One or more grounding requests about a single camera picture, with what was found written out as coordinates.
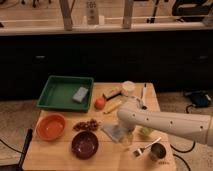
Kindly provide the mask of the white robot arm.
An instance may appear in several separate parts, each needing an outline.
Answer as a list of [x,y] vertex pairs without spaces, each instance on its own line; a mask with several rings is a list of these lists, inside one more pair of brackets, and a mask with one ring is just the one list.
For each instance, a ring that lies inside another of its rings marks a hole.
[[179,136],[213,147],[213,116],[143,110],[129,98],[117,111],[126,128],[136,125]]

